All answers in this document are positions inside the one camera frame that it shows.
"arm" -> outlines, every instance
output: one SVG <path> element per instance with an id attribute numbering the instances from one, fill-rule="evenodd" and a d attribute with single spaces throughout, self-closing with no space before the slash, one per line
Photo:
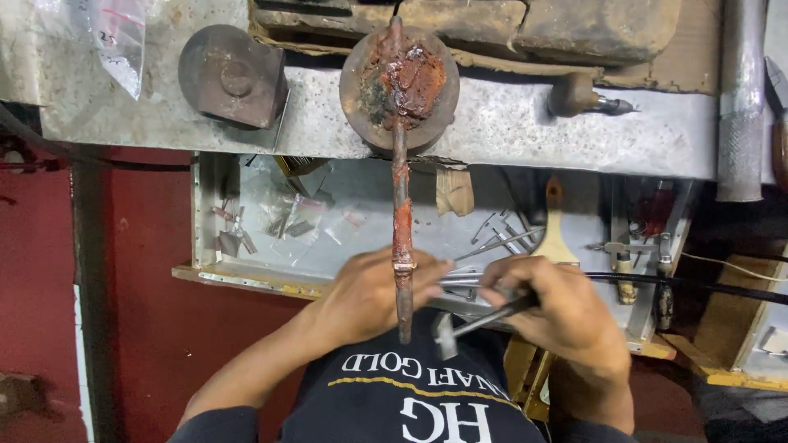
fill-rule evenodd
<path id="1" fill-rule="evenodd" d="M 438 280 L 452 267 L 415 251 L 414 308 L 441 293 Z M 396 325 L 391 248 L 351 258 L 329 294 L 307 305 L 276 332 L 262 338 L 222 367 L 186 406 L 190 418 L 235 406 L 260 408 L 276 385 L 298 367 L 346 344 L 376 337 Z"/>
<path id="2" fill-rule="evenodd" d="M 522 336 L 558 356 L 550 374 L 550 424 L 585 420 L 634 431 L 626 338 L 591 281 L 576 266 L 554 265 L 545 257 L 512 256 L 491 263 L 480 293 L 494 307 L 507 301 L 495 290 L 527 283 L 540 306 L 507 321 Z"/>

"white wire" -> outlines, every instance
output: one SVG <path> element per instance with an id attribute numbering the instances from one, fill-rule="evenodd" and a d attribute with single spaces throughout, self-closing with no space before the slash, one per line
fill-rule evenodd
<path id="1" fill-rule="evenodd" d="M 743 267 L 741 267 L 741 266 L 736 266 L 736 265 L 734 265 L 733 263 L 724 262 L 724 261 L 722 261 L 722 260 L 717 260 L 717 259 L 709 259 L 709 258 L 707 258 L 707 257 L 698 257 L 697 255 L 690 255 L 690 254 L 687 254 L 686 252 L 682 252 L 682 255 L 684 255 L 685 257 L 690 257 L 691 259 L 696 259 L 696 260 L 703 260 L 704 262 L 714 262 L 714 263 L 720 263 L 720 264 L 723 264 L 723 265 L 725 265 L 725 266 L 729 266 L 729 267 L 731 267 L 731 268 L 734 268 L 735 270 L 739 270 L 739 271 L 741 271 L 741 272 L 743 272 L 743 273 L 745 273 L 745 274 L 747 274 L 747 275 L 751 275 L 751 276 L 753 276 L 753 277 L 757 277 L 757 278 L 762 278 L 762 279 L 764 279 L 764 280 L 769 280 L 769 281 L 788 281 L 788 278 L 774 278 L 774 277 L 768 277 L 768 276 L 766 276 L 766 275 L 759 274 L 759 273 L 757 273 L 757 272 L 752 272 L 751 270 L 746 270 L 746 269 L 744 269 L 744 268 L 743 268 Z"/>

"hammer head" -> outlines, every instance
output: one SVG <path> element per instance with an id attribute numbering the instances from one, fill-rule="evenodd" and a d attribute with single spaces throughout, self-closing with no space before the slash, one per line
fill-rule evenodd
<path id="1" fill-rule="evenodd" d="M 454 337 L 452 315 L 441 312 L 433 324 L 433 337 L 438 345 L 438 354 L 443 360 L 448 360 L 457 355 L 457 340 Z"/>

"hand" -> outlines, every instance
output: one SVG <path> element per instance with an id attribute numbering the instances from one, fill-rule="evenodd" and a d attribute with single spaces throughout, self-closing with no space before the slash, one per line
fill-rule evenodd
<path id="1" fill-rule="evenodd" d="M 541 305 L 512 315 L 507 322 L 526 340 L 598 377 L 629 374 L 626 338 L 578 267 L 554 265 L 545 257 L 514 255 L 487 266 L 479 293 L 500 307 L 507 300 L 493 287 L 515 289 L 523 283 L 533 288 Z"/>
<path id="2" fill-rule="evenodd" d="M 439 262 L 422 251 L 413 251 L 413 260 L 415 311 L 443 292 L 438 281 L 454 268 L 454 262 Z M 367 341 L 396 326 L 391 247 L 352 257 L 334 278 L 331 293 L 309 308 L 315 309 L 316 330 L 331 349 Z"/>

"black t-shirt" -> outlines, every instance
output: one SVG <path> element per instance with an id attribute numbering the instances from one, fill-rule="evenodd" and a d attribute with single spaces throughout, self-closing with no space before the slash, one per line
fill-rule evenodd
<path id="1" fill-rule="evenodd" d="M 459 355 L 443 361 L 432 339 L 438 310 L 414 315 L 413 340 L 394 329 L 315 360 L 304 374 L 295 407 L 280 430 L 282 442 L 497 443 L 544 442 L 507 394 L 504 338 L 479 330 L 458 340 Z M 462 320 L 455 317 L 455 324 Z M 203 412 L 171 443 L 257 441 L 251 407 Z M 553 441 L 631 443 L 610 427 L 568 423 Z"/>

